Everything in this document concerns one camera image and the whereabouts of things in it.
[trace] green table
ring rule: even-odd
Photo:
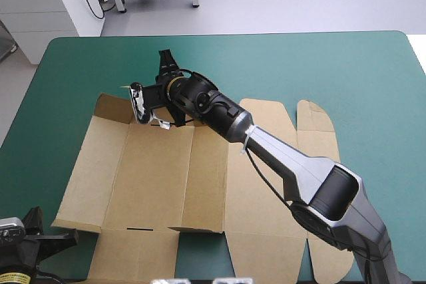
[[[342,162],[365,179],[388,226],[400,269],[426,279],[426,76],[398,32],[56,39],[0,149],[1,217],[41,206],[45,225],[53,221],[98,95],[126,97],[119,86],[153,83],[158,50],[167,48],[234,100],[282,101],[293,120],[302,98],[324,107]],[[232,274],[223,235],[188,236],[180,239],[177,275]],[[77,247],[42,266],[83,278],[96,240],[81,233]],[[310,279],[307,255],[302,264],[300,279]],[[347,279],[360,279],[356,268]]]

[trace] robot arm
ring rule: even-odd
[[[257,127],[247,110],[207,78],[180,69],[169,50],[160,51],[160,56],[156,84],[130,86],[139,123],[149,123],[156,118],[154,110],[165,106],[176,126],[184,126],[189,115],[227,141],[242,143],[283,179],[282,201],[302,227],[340,250],[353,251],[367,284],[411,283],[398,272],[386,227],[359,176],[329,158],[306,156]]]

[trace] white floor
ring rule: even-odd
[[[103,36],[399,30],[426,70],[426,0],[126,0]],[[21,51],[0,62],[0,145],[35,73]]]

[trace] yellow label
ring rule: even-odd
[[[4,273],[0,275],[0,284],[4,283],[18,283],[29,284],[31,278],[22,273]]]

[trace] unfolded cardboard box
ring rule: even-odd
[[[298,131],[279,102],[245,99],[242,106],[288,144],[338,157],[333,125],[312,102],[299,103]],[[102,94],[53,225],[100,234],[89,272],[95,283],[173,278],[177,231],[225,232],[237,276],[295,283],[308,233],[241,147],[200,123],[139,125],[128,100]],[[257,162],[283,193],[282,179]],[[318,283],[335,283],[350,269],[350,253],[313,235],[309,243]]]

